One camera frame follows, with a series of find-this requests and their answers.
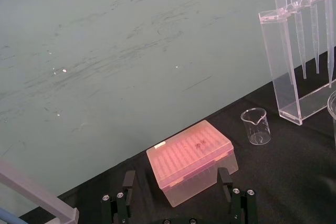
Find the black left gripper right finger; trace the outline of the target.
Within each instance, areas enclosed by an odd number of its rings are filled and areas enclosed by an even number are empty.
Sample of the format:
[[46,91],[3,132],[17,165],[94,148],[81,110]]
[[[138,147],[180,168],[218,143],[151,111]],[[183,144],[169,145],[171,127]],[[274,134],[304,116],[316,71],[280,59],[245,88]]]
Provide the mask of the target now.
[[228,204],[229,223],[257,223],[257,193],[254,189],[241,190],[234,186],[227,168],[217,170],[217,184]]

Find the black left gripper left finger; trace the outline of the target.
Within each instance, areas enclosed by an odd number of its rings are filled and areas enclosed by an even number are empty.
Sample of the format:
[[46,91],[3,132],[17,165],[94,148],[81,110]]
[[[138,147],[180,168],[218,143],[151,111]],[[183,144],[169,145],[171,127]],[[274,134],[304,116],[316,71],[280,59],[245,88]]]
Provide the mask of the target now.
[[136,171],[127,171],[121,190],[101,197],[101,223],[130,223],[135,182]]

